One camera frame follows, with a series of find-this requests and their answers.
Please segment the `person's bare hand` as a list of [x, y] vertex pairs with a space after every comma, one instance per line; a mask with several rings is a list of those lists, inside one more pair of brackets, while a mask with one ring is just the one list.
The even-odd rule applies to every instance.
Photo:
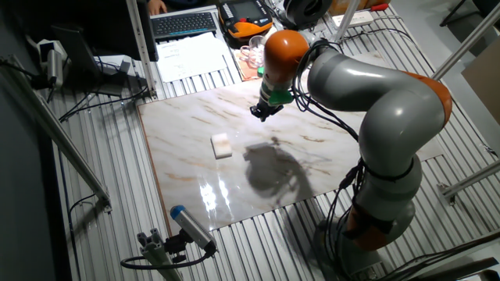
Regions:
[[151, 16], [167, 13], [167, 7], [163, 0], [148, 0], [148, 11]]

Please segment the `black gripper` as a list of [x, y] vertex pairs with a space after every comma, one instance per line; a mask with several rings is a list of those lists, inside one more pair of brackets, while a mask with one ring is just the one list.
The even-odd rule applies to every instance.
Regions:
[[260, 98], [257, 105], [250, 107], [250, 111], [255, 117], [262, 116], [261, 121], [265, 122], [270, 116], [278, 113], [283, 108], [283, 105], [269, 105], [266, 100]]

